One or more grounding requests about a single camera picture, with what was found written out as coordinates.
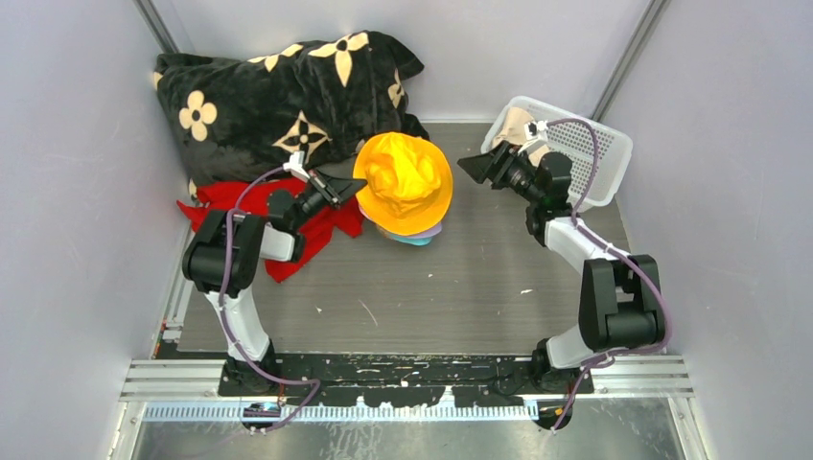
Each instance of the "white plastic basket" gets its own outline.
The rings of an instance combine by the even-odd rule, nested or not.
[[[542,103],[525,96],[518,96],[511,100],[499,114],[499,117],[485,135],[480,151],[485,153],[491,150],[491,141],[502,129],[505,114],[511,107],[526,110],[536,121],[554,121],[562,118],[578,118],[591,124],[598,137],[598,170],[590,188],[590,194],[585,198],[579,211],[586,211],[593,206],[606,206],[613,199],[627,171],[633,151],[633,141],[626,134],[615,129],[588,120],[574,113],[570,113],[548,103]],[[558,150],[573,160],[570,171],[570,202],[584,194],[587,179],[592,168],[592,139],[586,128],[578,123],[566,123],[552,127],[548,133],[548,145],[552,150]]]

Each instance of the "hat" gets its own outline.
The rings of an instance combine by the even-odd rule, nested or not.
[[[370,138],[361,148],[353,177],[366,179],[356,194],[363,212],[400,236],[425,232],[452,203],[452,169],[433,143],[400,132]]]

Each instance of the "red fabric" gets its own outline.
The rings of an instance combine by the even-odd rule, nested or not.
[[[203,207],[187,206],[177,202],[181,212],[192,222],[192,229],[197,231],[210,209],[227,211],[234,207],[237,198],[248,187],[243,182],[219,182],[197,188],[197,199]],[[248,192],[243,198],[240,207],[249,214],[268,214],[268,196],[276,190],[285,189],[296,196],[305,190],[305,183],[299,179],[283,179],[268,184],[261,184]],[[359,204],[353,197],[336,210],[331,207],[323,209],[314,218],[308,221],[299,232],[305,236],[305,250],[298,263],[266,261],[266,272],[277,283],[296,273],[302,265],[306,264],[319,251],[330,242],[334,226],[352,238],[361,235],[361,223],[364,216],[359,210]]]

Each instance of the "white wall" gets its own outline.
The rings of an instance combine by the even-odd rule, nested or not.
[[[813,4],[671,2],[606,119],[721,459],[810,458]]]
[[[525,95],[588,115],[647,0],[154,0],[183,51],[253,58],[377,30],[424,64],[405,83],[423,119],[493,121]]]
[[[184,220],[129,1],[0,4],[0,457],[102,458]]]

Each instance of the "metal floor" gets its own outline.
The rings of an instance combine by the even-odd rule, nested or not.
[[[258,269],[257,309],[277,351],[529,354],[575,323],[581,280],[527,234],[526,202],[477,185],[455,163],[479,154],[488,127],[427,125],[454,175],[452,207],[430,245],[389,241],[369,224],[355,240],[336,231],[281,285]],[[627,248],[614,203],[584,219]],[[178,349],[225,350],[217,317],[196,291]]]
[[[236,423],[144,423],[132,458],[685,458],[666,400],[578,401],[575,410],[555,437],[531,421],[293,424],[268,436]]]

